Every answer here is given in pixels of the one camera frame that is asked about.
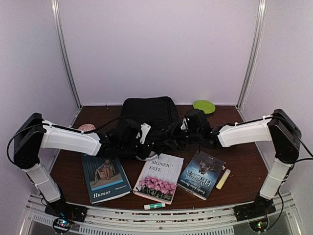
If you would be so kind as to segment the black student backpack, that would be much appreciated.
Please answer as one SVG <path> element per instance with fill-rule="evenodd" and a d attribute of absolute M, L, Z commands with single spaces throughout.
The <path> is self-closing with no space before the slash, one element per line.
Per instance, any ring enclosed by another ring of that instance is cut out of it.
<path fill-rule="evenodd" d="M 119 122 L 154 122 L 155 126 L 149 134 L 149 140 L 154 141 L 153 150 L 156 155 L 167 149 L 172 149 L 168 145 L 168 126 L 174 122 L 179 122 L 179 114 L 173 100 L 167 96 L 154 98 L 128 98 L 124 101 L 120 113 Z"/>

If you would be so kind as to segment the pink roses Designer Fate book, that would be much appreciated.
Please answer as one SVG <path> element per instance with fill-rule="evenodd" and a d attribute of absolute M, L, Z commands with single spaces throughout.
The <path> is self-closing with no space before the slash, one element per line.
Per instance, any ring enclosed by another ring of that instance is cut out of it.
<path fill-rule="evenodd" d="M 160 154 L 145 163 L 133 188 L 135 195 L 170 205 L 177 188 L 184 158 Z"/>

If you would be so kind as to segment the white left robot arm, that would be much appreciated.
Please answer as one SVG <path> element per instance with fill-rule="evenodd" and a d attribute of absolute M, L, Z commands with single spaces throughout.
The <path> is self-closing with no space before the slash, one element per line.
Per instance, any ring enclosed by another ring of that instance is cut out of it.
<path fill-rule="evenodd" d="M 122 117 L 121 121 L 126 123 L 125 129 L 99 133 L 97 129 L 83 131 L 57 125 L 43 119 L 40 113 L 33 113 L 10 140 L 14 144 L 12 162 L 32 180 L 51 209 L 59 217 L 66 217 L 70 206 L 41 163 L 40 149 L 61 149 L 107 158 L 134 156 L 140 161 L 155 159 L 156 141 L 150 138 L 152 127 L 146 122 L 138 124 L 132 116 Z"/>

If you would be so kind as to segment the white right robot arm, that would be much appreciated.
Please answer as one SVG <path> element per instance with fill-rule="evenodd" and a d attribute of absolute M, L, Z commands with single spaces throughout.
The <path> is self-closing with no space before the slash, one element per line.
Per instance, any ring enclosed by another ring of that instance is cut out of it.
<path fill-rule="evenodd" d="M 167 135 L 176 148 L 192 143 L 220 149 L 251 142 L 272 142 L 275 159 L 258 193 L 259 199 L 250 209 L 253 215 L 261 216 L 269 209 L 269 200 L 276 195 L 298 160 L 301 131 L 282 109 L 260 119 L 215 128 L 211 128 L 202 110 L 193 109 L 182 121 L 170 124 Z"/>

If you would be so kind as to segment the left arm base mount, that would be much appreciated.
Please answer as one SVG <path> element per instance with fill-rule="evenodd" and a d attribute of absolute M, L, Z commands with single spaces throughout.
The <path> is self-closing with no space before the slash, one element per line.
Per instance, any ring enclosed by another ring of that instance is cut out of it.
<path fill-rule="evenodd" d="M 45 213 L 70 221 L 84 222 L 88 208 L 68 203 L 48 203 Z"/>

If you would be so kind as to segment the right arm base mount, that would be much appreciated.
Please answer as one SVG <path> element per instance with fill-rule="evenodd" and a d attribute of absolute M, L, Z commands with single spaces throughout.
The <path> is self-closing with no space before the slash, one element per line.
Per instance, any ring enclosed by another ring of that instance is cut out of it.
<path fill-rule="evenodd" d="M 264 206 L 255 202 L 235 206 L 234 213 L 237 221 L 251 220 L 258 217 L 265 217 L 269 213 L 276 212 L 274 205 Z"/>

